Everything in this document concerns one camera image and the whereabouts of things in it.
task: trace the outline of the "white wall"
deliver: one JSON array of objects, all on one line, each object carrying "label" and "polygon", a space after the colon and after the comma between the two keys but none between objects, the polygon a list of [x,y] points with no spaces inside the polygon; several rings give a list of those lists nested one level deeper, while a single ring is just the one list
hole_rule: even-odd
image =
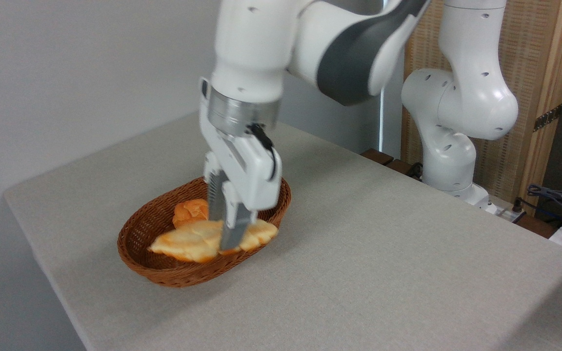
[{"label": "white wall", "polygon": [[[0,351],[83,349],[3,191],[195,111],[217,6],[0,0]],[[281,120],[363,151],[375,118],[373,104],[341,107],[287,78]]]}]

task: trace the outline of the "bread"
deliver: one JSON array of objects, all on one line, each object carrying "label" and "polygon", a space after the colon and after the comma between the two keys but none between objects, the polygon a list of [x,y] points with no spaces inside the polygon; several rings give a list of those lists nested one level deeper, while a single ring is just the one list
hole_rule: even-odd
[{"label": "bread", "polygon": [[230,255],[268,244],[277,235],[277,231],[273,224],[258,219],[255,224],[248,225],[238,247],[221,252],[222,222],[198,220],[160,235],[150,245],[149,250],[181,262],[207,263],[219,253]]},{"label": "bread", "polygon": [[175,206],[172,224],[175,225],[175,228],[179,228],[182,225],[198,222],[199,220],[207,220],[208,218],[209,207],[207,200],[197,198],[196,200],[181,202]]}]

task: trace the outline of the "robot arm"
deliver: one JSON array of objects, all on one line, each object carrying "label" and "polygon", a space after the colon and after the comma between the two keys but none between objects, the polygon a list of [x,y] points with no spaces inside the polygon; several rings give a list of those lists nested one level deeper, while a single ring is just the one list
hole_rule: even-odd
[{"label": "robot arm", "polygon": [[217,63],[201,80],[201,132],[210,220],[224,219],[221,249],[241,241],[257,212],[274,207],[281,158],[266,137],[275,126],[283,72],[344,105],[381,91],[430,0],[393,0],[361,16],[310,0],[223,0]]},{"label": "robot arm", "polygon": [[506,0],[445,0],[439,44],[452,72],[419,69],[404,82],[402,101],[420,132],[423,182],[492,211],[473,184],[476,149],[468,136],[496,140],[518,115],[498,62]]}]

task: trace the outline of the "brown wicker basket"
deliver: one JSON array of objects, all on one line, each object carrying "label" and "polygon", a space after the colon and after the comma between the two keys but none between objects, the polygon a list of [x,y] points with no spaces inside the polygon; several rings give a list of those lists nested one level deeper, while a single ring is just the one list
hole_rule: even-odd
[{"label": "brown wicker basket", "polygon": [[[175,206],[179,202],[195,198],[207,198],[207,184],[202,177],[156,197],[136,211],[119,233],[117,244],[123,262],[156,284],[188,287],[218,277],[265,246],[247,253],[241,251],[227,256],[218,255],[206,264],[179,262],[174,258],[148,251],[147,247],[158,235],[174,229],[172,216]],[[261,211],[259,218],[278,228],[291,199],[290,186],[282,179],[277,206]]]}]

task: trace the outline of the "table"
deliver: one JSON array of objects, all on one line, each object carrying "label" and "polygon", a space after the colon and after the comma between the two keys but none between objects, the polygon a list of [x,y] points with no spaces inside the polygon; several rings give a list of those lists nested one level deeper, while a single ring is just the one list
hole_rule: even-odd
[{"label": "table", "polygon": [[6,191],[91,351],[562,351],[562,247],[279,124],[293,200],[275,240],[172,289],[120,261],[122,225],[201,175],[195,115]]}]

